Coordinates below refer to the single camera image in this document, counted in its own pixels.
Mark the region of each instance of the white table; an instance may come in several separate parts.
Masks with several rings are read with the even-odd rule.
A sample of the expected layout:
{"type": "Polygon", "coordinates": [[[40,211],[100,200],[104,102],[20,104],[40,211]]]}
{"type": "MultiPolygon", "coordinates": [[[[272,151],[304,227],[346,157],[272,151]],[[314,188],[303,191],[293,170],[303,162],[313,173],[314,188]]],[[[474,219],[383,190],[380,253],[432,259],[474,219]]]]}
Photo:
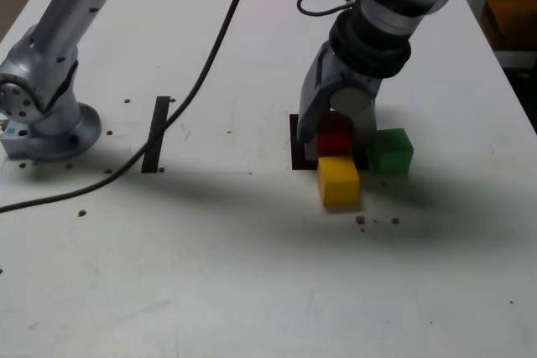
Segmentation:
{"type": "MultiPolygon", "coordinates": [[[[76,94],[113,135],[73,169],[4,161],[2,204],[122,164],[155,97],[194,83],[230,1],[110,0],[76,94]]],[[[47,2],[30,0],[0,57],[47,2]]],[[[360,213],[328,214],[315,176],[289,168],[289,114],[332,22],[242,0],[164,137],[163,174],[139,164],[0,215],[0,357],[535,357],[537,139],[466,0],[421,24],[381,88],[379,126],[404,127],[414,161],[386,188],[364,174],[360,213]]]]}

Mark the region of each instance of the red cube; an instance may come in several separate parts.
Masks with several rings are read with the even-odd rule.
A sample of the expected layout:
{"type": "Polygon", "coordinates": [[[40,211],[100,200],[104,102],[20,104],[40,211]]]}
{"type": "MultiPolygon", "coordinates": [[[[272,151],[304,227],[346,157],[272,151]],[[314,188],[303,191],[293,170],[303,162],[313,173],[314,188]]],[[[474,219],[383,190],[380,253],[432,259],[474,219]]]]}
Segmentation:
{"type": "Polygon", "coordinates": [[[352,121],[345,115],[330,111],[317,125],[317,153],[319,157],[349,155],[351,152],[352,121]]]}

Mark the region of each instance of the green cube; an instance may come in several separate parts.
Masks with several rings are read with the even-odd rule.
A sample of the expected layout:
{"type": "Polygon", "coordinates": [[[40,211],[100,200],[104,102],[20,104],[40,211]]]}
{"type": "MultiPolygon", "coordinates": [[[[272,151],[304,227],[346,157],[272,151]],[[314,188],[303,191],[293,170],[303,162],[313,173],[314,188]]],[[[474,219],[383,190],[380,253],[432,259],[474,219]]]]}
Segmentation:
{"type": "Polygon", "coordinates": [[[379,175],[407,174],[413,154],[404,129],[378,130],[368,150],[369,168],[379,175]]]}

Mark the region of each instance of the robotic arm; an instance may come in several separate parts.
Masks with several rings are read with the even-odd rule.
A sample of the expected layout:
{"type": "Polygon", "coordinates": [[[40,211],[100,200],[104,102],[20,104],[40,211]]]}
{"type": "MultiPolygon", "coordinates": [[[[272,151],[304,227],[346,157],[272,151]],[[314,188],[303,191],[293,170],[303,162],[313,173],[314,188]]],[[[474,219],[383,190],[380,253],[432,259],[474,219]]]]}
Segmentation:
{"type": "Polygon", "coordinates": [[[106,0],[52,0],[43,17],[0,65],[1,137],[12,159],[56,161],[85,152],[101,122],[76,102],[77,44],[106,0]]]}
{"type": "MultiPolygon", "coordinates": [[[[78,42],[106,0],[52,0],[39,23],[0,65],[0,111],[10,118],[0,138],[10,158],[57,161],[86,151],[101,123],[73,92],[78,42]]],[[[354,122],[359,142],[376,129],[374,100],[384,78],[410,57],[421,19],[447,0],[357,0],[341,13],[302,89],[298,137],[309,142],[331,107],[354,122]]]]}
{"type": "Polygon", "coordinates": [[[353,121],[354,146],[376,131],[374,102],[383,79],[410,57],[409,38],[426,14],[448,0],[356,0],[341,13],[310,67],[300,99],[298,139],[309,142],[331,108],[353,121]]]}

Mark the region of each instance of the wooden block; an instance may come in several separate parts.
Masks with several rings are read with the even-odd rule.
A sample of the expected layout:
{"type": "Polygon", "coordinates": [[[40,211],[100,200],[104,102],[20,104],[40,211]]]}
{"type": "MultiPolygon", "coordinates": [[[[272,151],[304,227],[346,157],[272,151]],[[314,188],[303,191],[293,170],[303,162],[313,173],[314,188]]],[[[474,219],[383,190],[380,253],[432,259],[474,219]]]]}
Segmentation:
{"type": "Polygon", "coordinates": [[[360,178],[350,156],[320,157],[317,184],[323,205],[358,202],[360,178]]]}
{"type": "Polygon", "coordinates": [[[336,111],[322,116],[317,125],[317,153],[321,157],[348,155],[352,121],[336,111]]]}
{"type": "Polygon", "coordinates": [[[413,154],[404,129],[378,130],[368,150],[369,167],[380,175],[407,174],[413,154]]]}

